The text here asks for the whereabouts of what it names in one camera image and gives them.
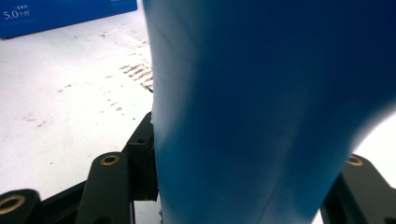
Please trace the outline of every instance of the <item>black metal frame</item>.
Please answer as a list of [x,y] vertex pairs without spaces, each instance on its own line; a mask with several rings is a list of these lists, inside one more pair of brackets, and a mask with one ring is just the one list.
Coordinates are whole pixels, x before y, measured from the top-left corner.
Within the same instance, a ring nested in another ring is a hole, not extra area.
[[[87,181],[41,202],[36,191],[0,196],[1,224],[134,223],[134,201],[156,201],[151,113],[122,152],[96,158]],[[396,224],[396,191],[366,159],[353,155],[320,211],[325,224]]]

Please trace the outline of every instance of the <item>white floor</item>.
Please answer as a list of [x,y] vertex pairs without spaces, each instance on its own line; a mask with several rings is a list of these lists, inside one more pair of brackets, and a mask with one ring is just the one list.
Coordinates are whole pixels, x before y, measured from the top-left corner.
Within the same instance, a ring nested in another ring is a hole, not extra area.
[[[152,104],[142,87],[150,83],[135,80],[135,66],[150,70],[141,6],[1,40],[0,194],[37,189],[47,199],[86,179],[97,156],[122,150]],[[391,117],[357,151],[393,187],[395,136]],[[159,203],[136,203],[137,223],[159,223],[159,211]]]

